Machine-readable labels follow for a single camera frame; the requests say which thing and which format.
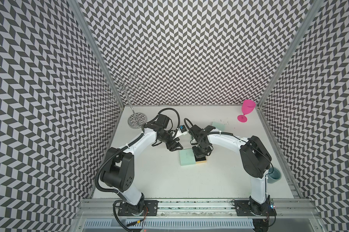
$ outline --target green sponge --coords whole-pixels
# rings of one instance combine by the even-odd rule
[[[181,166],[195,164],[195,156],[193,153],[193,149],[180,150],[180,163]]]
[[[219,129],[220,131],[225,130],[225,125],[221,123],[212,122],[212,126],[215,127],[216,129]]]

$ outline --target round rack base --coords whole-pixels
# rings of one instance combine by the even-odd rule
[[[143,113],[135,113],[128,118],[128,125],[133,129],[141,128],[141,125],[145,124],[146,122],[147,117]]]

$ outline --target blue cup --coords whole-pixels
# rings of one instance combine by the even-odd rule
[[[269,174],[267,176],[269,178],[267,179],[267,183],[269,183],[269,184],[275,183],[278,180],[280,180],[280,178],[281,178],[281,173],[280,173],[280,171],[276,167],[274,167],[274,171],[273,171],[272,167],[269,168],[269,172],[268,173]]]

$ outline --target black mounting plate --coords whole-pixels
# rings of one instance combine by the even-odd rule
[[[133,216],[132,213],[130,213],[127,210],[128,204],[123,203],[119,206],[118,216]],[[145,207],[148,208],[147,216],[156,216],[156,213],[158,211],[158,201],[157,200],[145,200],[144,201],[144,211],[146,211]]]
[[[235,205],[235,210],[237,211],[238,216],[255,216],[249,207],[248,200],[233,200],[233,204]],[[275,209],[268,207],[268,212],[270,217],[276,216]],[[261,216],[267,216],[267,213],[262,213]]]

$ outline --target black cable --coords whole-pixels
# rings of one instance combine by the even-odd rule
[[[171,130],[172,130],[172,128],[173,128],[173,122],[172,122],[172,119],[171,119],[171,118],[169,118],[169,120],[171,121],[172,126],[171,126],[171,128],[170,128],[169,130],[164,130],[164,131],[166,131],[166,132],[171,131]]]
[[[151,146],[153,146],[153,147],[156,147],[156,146],[158,146],[159,144],[161,144],[162,142],[160,142],[160,143],[157,143],[157,144],[152,144]]]
[[[118,218],[118,213],[115,211],[115,208],[116,208],[116,204],[119,203],[120,204],[123,204],[123,200],[116,200],[113,204],[112,204],[112,210],[114,211],[114,217],[116,219],[116,221],[118,222],[118,224],[123,228],[125,229],[126,231],[128,232],[133,232],[133,230],[130,230],[128,229]]]
[[[234,136],[233,133],[228,133],[228,132],[208,132],[208,133],[205,133],[204,135],[202,135],[200,138],[199,138],[199,141],[201,141],[204,137],[210,135],[210,134],[223,134],[223,135],[226,135],[226,136]]]
[[[274,166],[273,166],[273,164],[271,162],[270,162],[270,164],[273,167],[273,169],[272,169],[272,171],[270,173],[267,173],[265,175],[265,197],[266,197],[266,199],[267,199],[267,194],[266,194],[266,192],[267,192],[267,184],[266,184],[267,180],[266,180],[266,176],[269,175],[269,174],[272,174],[274,172]]]
[[[133,146],[135,143],[137,143],[137,141],[139,141],[143,136],[144,136],[144,127],[142,126],[142,133],[140,134],[139,137],[137,137],[135,140],[133,140],[132,142],[130,142],[128,144],[128,146],[125,146],[125,147],[122,147],[121,149],[119,149],[118,151],[116,151],[114,154],[112,154],[112,156],[110,158],[108,158],[101,166],[100,168],[97,170],[97,173],[96,173],[96,176],[95,176],[95,186],[96,186],[96,189],[98,189],[99,191],[101,192],[109,192],[109,193],[118,193],[119,191],[117,189],[106,189],[106,188],[102,188],[100,186],[100,184],[98,183],[98,179],[100,177],[100,174],[104,168],[104,166],[110,161],[112,160],[113,158],[115,158],[117,155],[119,155],[120,153],[122,153],[123,151],[125,151],[126,149],[128,149],[129,147]]]
[[[176,114],[177,114],[177,119],[178,119],[178,123],[177,123],[177,128],[180,127],[180,115],[178,114],[177,110],[173,109],[173,108],[164,108],[161,109],[158,114],[155,116],[155,118],[153,118],[152,120],[148,121],[147,123],[152,123],[155,121],[155,119],[157,119],[159,117],[159,114],[162,113],[165,110],[173,110]]]
[[[268,227],[270,227],[270,226],[274,225],[275,221],[276,221],[276,215],[274,216],[274,222],[273,222],[273,224],[268,225]]]
[[[188,121],[191,125],[191,127],[193,127],[194,125],[191,123],[191,121],[188,119],[188,118],[184,118],[183,119],[183,122],[185,123],[185,127],[187,128],[187,130],[189,131],[189,134],[192,134],[194,135],[193,131],[191,130],[191,127],[189,127],[189,125],[186,123],[186,121]],[[196,140],[196,138],[193,138],[190,140],[190,144],[191,145],[197,145],[198,144],[198,141]]]
[[[174,138],[176,137],[177,131],[178,131],[178,130],[179,130],[179,128],[177,128],[177,129],[175,130],[174,135],[172,136],[172,139],[174,139]]]
[[[238,138],[238,137],[236,137],[237,139],[239,139],[240,141],[242,141],[242,142],[245,142],[245,143],[247,143],[246,141],[244,141],[244,140],[241,140],[240,138]]]

